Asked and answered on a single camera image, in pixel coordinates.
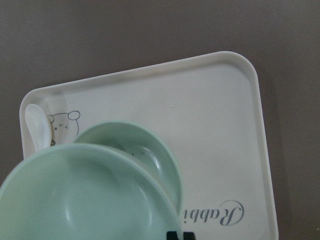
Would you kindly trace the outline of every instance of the green bowl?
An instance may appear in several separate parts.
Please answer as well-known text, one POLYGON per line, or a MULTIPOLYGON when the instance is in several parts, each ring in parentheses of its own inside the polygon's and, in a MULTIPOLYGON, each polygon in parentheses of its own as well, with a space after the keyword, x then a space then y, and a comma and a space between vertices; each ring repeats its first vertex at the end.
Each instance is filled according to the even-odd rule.
POLYGON ((75 143, 113 147, 136 157, 164 184, 177 213, 182 211, 183 184, 177 161, 153 132, 127 121, 103 122, 82 132, 75 143))
POLYGON ((165 240, 181 226, 149 170, 110 147, 53 146, 19 163, 0 188, 0 239, 165 240))

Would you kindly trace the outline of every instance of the cartoon bear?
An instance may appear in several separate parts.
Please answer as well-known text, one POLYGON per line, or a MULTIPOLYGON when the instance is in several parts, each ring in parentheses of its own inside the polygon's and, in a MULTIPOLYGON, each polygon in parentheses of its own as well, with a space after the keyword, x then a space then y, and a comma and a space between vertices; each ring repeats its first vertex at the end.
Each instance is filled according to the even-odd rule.
POLYGON ((61 112, 47 116, 52 127, 51 146, 71 143, 79 133, 80 112, 61 112))

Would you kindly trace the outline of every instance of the black object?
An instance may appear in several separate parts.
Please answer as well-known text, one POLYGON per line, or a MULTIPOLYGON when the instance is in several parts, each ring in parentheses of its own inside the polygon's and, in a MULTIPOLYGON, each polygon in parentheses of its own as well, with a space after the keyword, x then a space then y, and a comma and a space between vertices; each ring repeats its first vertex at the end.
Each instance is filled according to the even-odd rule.
POLYGON ((166 233, 166 240, 196 240, 193 232, 183 232, 183 239, 179 239, 176 231, 168 231, 166 233))

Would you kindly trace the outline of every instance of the plastic spoon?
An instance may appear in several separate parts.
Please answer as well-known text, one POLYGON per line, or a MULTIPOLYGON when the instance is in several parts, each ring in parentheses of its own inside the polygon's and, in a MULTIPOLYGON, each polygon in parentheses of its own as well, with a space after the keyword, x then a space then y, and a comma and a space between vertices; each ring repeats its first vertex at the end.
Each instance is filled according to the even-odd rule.
POLYGON ((29 129, 35 152, 50 146, 52 130, 44 111, 36 104, 25 108, 25 121, 29 129))

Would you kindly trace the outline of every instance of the spoon bowl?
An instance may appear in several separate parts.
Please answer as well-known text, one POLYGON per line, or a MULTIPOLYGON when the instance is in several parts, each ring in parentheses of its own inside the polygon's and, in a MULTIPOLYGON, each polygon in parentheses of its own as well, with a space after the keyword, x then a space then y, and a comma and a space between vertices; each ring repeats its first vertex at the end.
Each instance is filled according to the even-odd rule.
POLYGON ((38 152, 49 147, 52 139, 52 130, 44 111, 38 105, 32 103, 25 108, 24 116, 32 138, 34 151, 38 152))

